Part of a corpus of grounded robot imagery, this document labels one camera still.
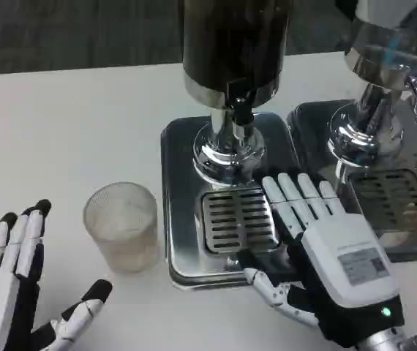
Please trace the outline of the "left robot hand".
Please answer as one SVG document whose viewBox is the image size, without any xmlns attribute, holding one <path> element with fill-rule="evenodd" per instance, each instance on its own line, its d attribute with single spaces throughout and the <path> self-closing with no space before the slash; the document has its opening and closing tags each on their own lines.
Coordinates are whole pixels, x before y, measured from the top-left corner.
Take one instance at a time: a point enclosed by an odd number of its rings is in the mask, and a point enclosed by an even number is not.
<svg viewBox="0 0 417 351">
<path fill-rule="evenodd" d="M 98 279 L 58 318 L 34 327 L 50 210 L 42 199 L 0 218 L 0 350 L 71 350 L 112 292 L 108 280 Z"/>
</svg>

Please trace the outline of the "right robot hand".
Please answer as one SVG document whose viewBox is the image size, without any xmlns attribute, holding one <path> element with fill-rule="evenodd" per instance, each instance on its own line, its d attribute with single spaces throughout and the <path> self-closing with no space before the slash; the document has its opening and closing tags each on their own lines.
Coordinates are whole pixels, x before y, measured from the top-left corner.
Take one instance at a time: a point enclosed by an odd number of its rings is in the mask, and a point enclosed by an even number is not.
<svg viewBox="0 0 417 351">
<path fill-rule="evenodd" d="M 237 254 L 247 282 L 281 314 L 356 350 L 401 350 L 399 286 L 371 225 L 345 210 L 331 184 L 306 173 L 258 173 L 298 283 L 287 283 L 249 249 Z"/>
</svg>

